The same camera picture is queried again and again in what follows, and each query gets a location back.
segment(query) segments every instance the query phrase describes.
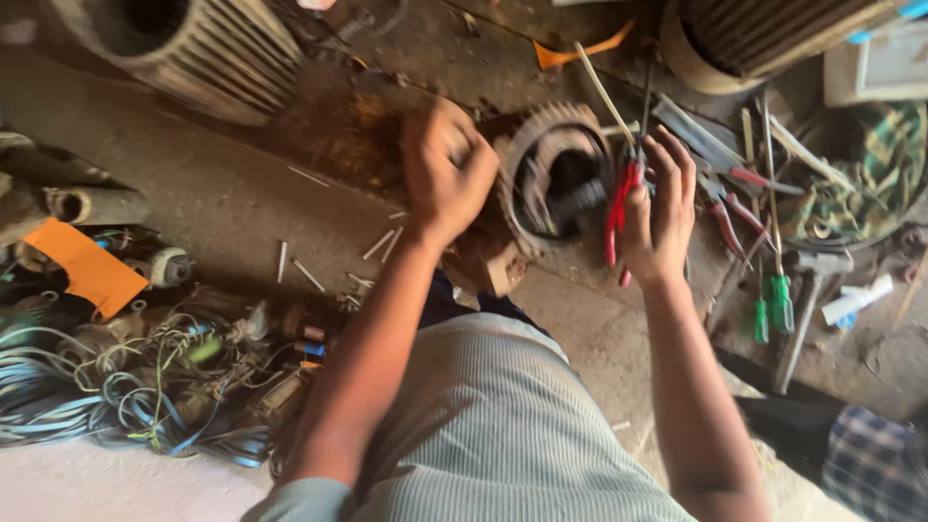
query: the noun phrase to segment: green cloth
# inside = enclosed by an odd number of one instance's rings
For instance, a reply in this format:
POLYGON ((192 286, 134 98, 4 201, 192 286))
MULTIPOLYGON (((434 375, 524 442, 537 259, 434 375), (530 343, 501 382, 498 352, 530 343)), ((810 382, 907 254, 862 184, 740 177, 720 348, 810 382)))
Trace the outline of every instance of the green cloth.
POLYGON ((855 108, 863 131, 858 162, 832 164, 857 193, 816 175, 806 196, 779 203, 780 231, 795 241, 836 233, 852 241, 885 236, 922 189, 928 111, 921 102, 870 103, 855 108))

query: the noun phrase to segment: dark pants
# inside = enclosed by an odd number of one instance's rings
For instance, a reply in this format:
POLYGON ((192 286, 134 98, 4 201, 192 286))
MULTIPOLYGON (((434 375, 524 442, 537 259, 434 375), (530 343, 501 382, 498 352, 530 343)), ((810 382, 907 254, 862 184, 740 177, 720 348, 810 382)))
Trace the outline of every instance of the dark pants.
POLYGON ((806 480, 821 485, 828 435, 844 404, 806 403, 787 398, 735 397, 748 429, 777 458, 806 480))
POLYGON ((798 381, 790 383, 786 397, 777 397, 769 388, 773 380, 769 368, 719 348, 715 357, 726 370, 770 397, 735 397, 751 433, 794 472, 820 485, 828 436, 847 404, 798 381))
MULTIPOLYGON (((480 311, 482 312, 520 320, 544 335, 551 336, 547 330, 538 327, 533 320, 530 320, 525 315, 525 312, 516 307, 506 296, 493 297, 481 291, 477 294, 477 302, 480 303, 480 311)), ((425 300, 425 307, 422 309, 419 328, 426 328, 464 314, 474 313, 477 313, 477 310, 455 302, 454 286, 451 284, 451 280, 442 270, 436 269, 435 273, 432 274, 432 287, 429 289, 429 297, 425 300)))

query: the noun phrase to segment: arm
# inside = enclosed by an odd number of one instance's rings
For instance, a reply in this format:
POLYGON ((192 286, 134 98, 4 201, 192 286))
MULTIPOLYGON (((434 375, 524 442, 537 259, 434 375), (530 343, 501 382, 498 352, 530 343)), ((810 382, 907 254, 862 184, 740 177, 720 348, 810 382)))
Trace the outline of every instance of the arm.
POLYGON ((498 158, 448 100, 404 129, 408 226, 361 311, 327 360, 278 486, 324 477, 353 487, 367 444, 393 402, 432 272, 445 247, 480 212, 498 158), (466 156, 461 169, 449 158, 466 156))
POLYGON ((671 494, 704 522, 767 520, 751 439, 683 278, 695 165, 666 129, 659 126, 655 135, 644 140, 658 182, 654 221, 648 192, 636 189, 625 204, 623 253, 644 292, 657 434, 671 494))

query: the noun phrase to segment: blue wire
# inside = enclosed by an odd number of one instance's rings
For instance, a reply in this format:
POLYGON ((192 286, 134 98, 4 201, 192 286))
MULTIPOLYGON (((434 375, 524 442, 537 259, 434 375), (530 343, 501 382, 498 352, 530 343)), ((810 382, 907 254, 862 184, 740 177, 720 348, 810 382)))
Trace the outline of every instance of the blue wire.
MULTIPOLYGON (((53 333, 97 356, 77 339, 41 326, 0 336, 0 346, 29 332, 53 333)), ((207 422, 193 429, 163 393, 166 415, 156 420, 158 391, 131 373, 107 375, 98 392, 84 392, 75 379, 85 388, 97 387, 83 367, 58 354, 31 346, 0 349, 0 450, 91 435, 106 448, 148 445, 166 456, 202 453, 258 467, 272 448, 269 428, 264 425, 209 433, 227 383, 220 388, 207 422)))

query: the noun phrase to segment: hand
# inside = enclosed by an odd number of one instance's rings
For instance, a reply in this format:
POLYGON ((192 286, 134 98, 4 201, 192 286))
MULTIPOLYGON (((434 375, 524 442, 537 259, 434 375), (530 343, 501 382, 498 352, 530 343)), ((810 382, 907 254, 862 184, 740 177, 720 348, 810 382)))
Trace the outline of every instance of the hand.
POLYGON ((651 224, 647 187, 633 188, 625 199, 622 257, 644 290, 683 279, 687 246, 693 230, 696 165, 679 140, 663 125, 644 138, 649 167, 657 177, 651 224))
POLYGON ((403 157, 410 227, 444 249, 480 213, 499 158, 467 113, 444 98, 406 120, 403 157))

